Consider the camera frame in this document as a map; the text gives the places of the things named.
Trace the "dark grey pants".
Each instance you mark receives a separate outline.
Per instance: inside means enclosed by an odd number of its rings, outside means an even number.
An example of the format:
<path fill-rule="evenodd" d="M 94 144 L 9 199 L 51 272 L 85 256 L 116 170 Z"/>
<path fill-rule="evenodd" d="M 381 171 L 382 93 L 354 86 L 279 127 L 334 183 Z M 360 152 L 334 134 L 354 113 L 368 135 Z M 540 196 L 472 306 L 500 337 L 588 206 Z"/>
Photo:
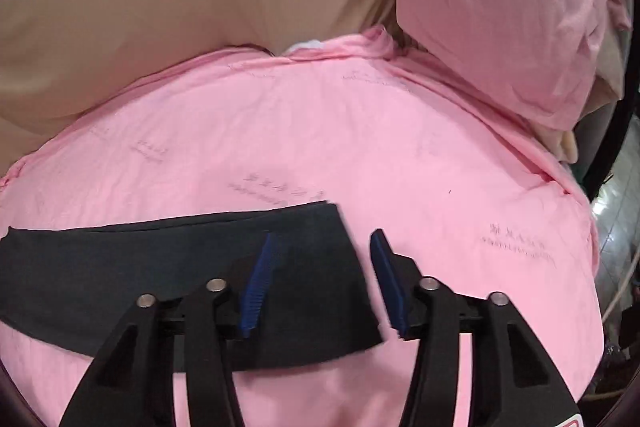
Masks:
<path fill-rule="evenodd" d="M 1 318 L 24 335 L 95 355 L 143 294 L 179 298 L 215 277 L 239 288 L 276 243 L 256 331 L 233 343 L 237 371 L 332 361 L 381 340 L 366 279 L 329 202 L 62 231 L 12 229 L 1 242 Z"/>

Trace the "pink bed sheet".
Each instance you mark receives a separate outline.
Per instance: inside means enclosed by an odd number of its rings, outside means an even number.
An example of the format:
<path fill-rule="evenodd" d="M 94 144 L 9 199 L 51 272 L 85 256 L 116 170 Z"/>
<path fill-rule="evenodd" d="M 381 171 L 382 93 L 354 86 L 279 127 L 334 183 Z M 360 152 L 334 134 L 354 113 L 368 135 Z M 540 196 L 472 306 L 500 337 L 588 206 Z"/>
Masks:
<path fill-rule="evenodd" d="M 506 294 L 574 397 L 603 347 L 597 239 L 572 177 L 513 119 L 379 30 L 285 57 L 231 49 L 135 82 L 13 166 L 4 229 L 335 202 L 369 257 Z"/>

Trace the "white label tag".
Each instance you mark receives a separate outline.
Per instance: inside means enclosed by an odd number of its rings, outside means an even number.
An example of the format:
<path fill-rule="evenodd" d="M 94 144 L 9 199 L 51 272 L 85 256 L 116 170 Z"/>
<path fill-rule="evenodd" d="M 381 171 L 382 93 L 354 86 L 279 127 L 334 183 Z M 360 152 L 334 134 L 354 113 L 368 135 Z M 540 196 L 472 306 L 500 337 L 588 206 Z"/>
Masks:
<path fill-rule="evenodd" d="M 291 55 L 298 51 L 303 50 L 321 50 L 323 48 L 323 42 L 317 39 L 302 41 L 289 46 L 284 52 L 283 55 Z"/>

